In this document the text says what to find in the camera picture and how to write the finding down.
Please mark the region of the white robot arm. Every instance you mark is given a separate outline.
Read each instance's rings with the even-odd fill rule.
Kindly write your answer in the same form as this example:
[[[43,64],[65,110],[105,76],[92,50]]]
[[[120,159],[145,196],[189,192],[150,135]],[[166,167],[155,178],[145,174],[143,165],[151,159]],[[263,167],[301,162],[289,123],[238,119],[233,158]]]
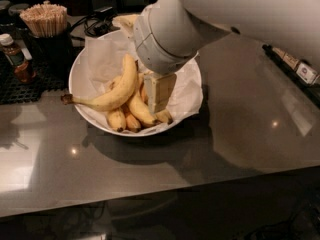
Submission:
[[[230,33],[320,64],[320,0],[157,0],[113,23],[133,40],[140,61],[160,75],[178,71]]]

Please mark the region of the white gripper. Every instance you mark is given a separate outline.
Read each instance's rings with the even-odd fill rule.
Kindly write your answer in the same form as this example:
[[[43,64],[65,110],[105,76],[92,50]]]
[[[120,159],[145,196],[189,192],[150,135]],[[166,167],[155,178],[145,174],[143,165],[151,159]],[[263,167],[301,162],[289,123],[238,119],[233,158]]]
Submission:
[[[144,76],[150,112],[155,114],[164,110],[177,80],[176,74],[168,73],[177,72],[198,51],[192,41],[192,17],[181,7],[173,11],[152,4],[139,16],[116,16],[112,24],[128,38],[133,37],[140,61],[156,72]]]

